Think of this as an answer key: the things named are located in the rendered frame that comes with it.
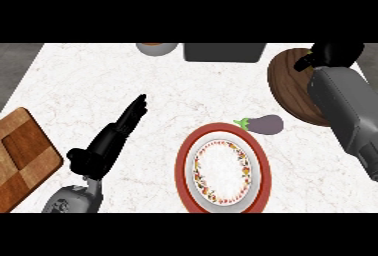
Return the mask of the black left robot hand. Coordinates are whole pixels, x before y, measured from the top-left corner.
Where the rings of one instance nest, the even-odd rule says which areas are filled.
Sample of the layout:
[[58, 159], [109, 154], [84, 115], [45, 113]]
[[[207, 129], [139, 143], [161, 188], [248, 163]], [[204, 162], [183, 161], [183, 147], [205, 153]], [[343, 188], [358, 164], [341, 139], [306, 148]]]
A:
[[146, 95], [140, 94], [117, 122], [109, 123], [96, 135], [89, 147], [86, 149], [73, 148], [68, 151], [70, 169], [76, 174], [87, 176], [93, 180], [104, 178], [146, 112]]

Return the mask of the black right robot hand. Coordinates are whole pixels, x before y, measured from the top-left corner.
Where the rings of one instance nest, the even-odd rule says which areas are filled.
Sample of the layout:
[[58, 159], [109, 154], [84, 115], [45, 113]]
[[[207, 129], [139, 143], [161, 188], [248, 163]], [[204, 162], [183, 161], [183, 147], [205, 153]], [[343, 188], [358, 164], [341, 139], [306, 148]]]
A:
[[301, 72], [309, 67], [350, 67], [362, 55], [365, 44], [361, 42], [313, 44], [309, 53], [297, 60], [294, 69]]

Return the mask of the dark round wooden bowl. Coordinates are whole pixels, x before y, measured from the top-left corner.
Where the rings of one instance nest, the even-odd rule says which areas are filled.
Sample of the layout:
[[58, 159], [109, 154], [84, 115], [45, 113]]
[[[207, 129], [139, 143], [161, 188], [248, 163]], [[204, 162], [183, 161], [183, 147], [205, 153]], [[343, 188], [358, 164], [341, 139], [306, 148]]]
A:
[[303, 122], [328, 127], [329, 122], [307, 94], [313, 70], [310, 67], [301, 72], [294, 69], [297, 60], [309, 52], [307, 48], [293, 48], [273, 57], [267, 67], [267, 83], [272, 95], [285, 111]]

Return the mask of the red rimmed patterned plate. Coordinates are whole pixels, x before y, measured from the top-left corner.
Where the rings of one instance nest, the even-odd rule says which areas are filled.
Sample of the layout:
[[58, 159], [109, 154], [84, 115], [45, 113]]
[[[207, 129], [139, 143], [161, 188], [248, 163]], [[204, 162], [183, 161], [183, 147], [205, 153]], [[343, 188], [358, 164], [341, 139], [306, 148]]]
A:
[[176, 158], [176, 187], [189, 212], [262, 212], [272, 187], [263, 148], [241, 128], [213, 123], [188, 136]]

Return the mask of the grey round bowl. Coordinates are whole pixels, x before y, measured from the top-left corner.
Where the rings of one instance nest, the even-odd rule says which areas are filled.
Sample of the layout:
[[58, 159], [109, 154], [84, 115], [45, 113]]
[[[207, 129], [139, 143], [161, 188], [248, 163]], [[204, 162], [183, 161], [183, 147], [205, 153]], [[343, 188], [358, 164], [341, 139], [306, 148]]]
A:
[[139, 51], [152, 57], [167, 55], [177, 47], [176, 43], [138, 43]]

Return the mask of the checkered wooden cutting board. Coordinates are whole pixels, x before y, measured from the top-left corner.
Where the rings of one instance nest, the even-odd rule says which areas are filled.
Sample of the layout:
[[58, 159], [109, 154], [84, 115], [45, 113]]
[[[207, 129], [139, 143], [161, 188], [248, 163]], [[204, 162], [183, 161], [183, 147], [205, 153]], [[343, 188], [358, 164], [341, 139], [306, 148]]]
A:
[[30, 111], [16, 108], [0, 119], [0, 213], [15, 209], [62, 164]]

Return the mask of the dark grey rectangular appliance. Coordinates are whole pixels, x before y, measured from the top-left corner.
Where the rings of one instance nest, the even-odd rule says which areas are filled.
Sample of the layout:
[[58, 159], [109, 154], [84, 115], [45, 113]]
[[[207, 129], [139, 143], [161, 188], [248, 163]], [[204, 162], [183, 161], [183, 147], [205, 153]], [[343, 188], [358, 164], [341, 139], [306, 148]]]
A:
[[185, 60], [192, 62], [256, 63], [265, 43], [185, 43]]

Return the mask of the purple eggplant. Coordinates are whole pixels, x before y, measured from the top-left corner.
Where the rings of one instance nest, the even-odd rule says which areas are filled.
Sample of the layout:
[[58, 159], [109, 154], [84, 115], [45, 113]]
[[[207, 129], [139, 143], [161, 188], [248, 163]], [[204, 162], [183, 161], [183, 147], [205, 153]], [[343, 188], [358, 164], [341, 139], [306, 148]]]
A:
[[284, 120], [278, 115], [266, 115], [259, 118], [242, 118], [234, 121], [241, 129], [257, 134], [275, 135], [284, 130]]

